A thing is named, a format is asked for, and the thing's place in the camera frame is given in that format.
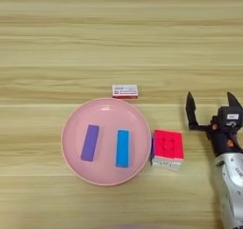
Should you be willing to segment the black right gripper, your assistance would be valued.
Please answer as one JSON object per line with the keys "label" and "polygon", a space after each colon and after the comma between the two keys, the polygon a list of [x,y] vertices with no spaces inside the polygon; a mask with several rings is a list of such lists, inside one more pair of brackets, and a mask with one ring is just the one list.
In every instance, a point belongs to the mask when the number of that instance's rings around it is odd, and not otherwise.
{"label": "black right gripper", "polygon": [[[227,97],[229,106],[242,107],[231,92],[227,93]],[[191,92],[187,94],[186,114],[189,128],[206,133],[216,156],[226,153],[243,153],[243,148],[237,140],[237,132],[241,125],[236,123],[226,124],[218,116],[214,116],[209,124],[199,124],[196,120],[196,104]]]}

